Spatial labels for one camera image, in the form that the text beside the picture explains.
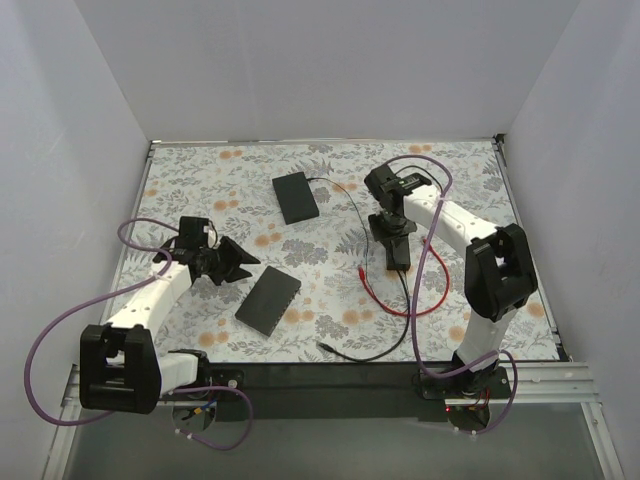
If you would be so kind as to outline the black network switch with ports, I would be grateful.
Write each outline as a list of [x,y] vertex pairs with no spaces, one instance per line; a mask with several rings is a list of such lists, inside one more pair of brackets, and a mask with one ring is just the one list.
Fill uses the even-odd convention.
[[236,311],[235,318],[270,337],[300,288],[300,280],[268,266]]

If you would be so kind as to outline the black rectangular box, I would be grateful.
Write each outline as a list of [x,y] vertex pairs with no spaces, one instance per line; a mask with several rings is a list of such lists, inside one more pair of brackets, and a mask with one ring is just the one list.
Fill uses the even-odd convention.
[[319,216],[309,181],[303,172],[273,178],[272,185],[286,225]]

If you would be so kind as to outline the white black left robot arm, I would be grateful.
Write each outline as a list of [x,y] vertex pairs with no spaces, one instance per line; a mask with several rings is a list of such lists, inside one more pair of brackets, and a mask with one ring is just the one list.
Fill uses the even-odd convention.
[[181,217],[174,236],[152,252],[148,279],[129,288],[132,297],[108,320],[81,334],[79,399],[86,409],[148,414],[165,394],[211,385],[204,352],[160,355],[155,339],[196,280],[234,283],[250,277],[247,266],[258,262],[203,217]]

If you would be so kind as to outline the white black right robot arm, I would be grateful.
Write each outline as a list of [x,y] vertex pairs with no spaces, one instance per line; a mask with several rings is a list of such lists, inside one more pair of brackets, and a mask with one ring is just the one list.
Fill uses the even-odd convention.
[[464,294],[471,308],[464,339],[449,370],[422,374],[460,394],[484,390],[509,323],[538,288],[526,233],[515,223],[498,226],[449,201],[451,186],[421,173],[402,177],[383,164],[364,183],[380,205],[368,221],[385,249],[388,269],[410,267],[408,237],[420,226],[428,230],[425,251],[439,238],[464,258]]

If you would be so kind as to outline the floral patterned table mat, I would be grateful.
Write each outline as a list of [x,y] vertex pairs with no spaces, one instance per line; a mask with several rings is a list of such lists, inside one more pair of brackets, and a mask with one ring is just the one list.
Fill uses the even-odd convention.
[[[235,318],[252,279],[215,286],[199,279],[156,337],[160,353],[203,350],[215,362],[332,362],[340,354],[390,361],[447,361],[460,345],[471,310],[464,259],[444,241],[422,255],[425,230],[410,238],[405,280],[386,267],[369,234],[377,202],[365,176],[390,161],[403,173],[421,169],[451,186],[448,200],[498,225],[516,220],[501,167],[488,141],[454,143],[311,143],[165,145],[155,151],[117,284],[144,279],[148,248],[168,239],[183,216],[210,218],[217,231],[268,267],[301,281],[270,337]],[[303,172],[319,216],[286,225],[272,179]]]

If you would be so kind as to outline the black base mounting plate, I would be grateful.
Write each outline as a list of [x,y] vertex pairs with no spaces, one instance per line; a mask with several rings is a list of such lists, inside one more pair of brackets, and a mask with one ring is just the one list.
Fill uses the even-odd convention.
[[226,387],[220,393],[180,394],[162,399],[185,407],[216,402],[221,422],[246,418],[243,392],[256,420],[413,418],[448,420],[447,403],[479,413],[488,423],[490,400],[506,400],[511,385],[506,369],[496,367],[479,380],[468,374],[431,379],[407,363],[240,363],[207,364],[196,387]]

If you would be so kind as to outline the aluminium frame rail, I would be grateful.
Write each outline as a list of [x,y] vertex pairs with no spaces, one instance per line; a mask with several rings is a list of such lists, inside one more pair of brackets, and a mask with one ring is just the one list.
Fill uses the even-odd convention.
[[601,395],[587,362],[518,362],[515,403],[599,403]]

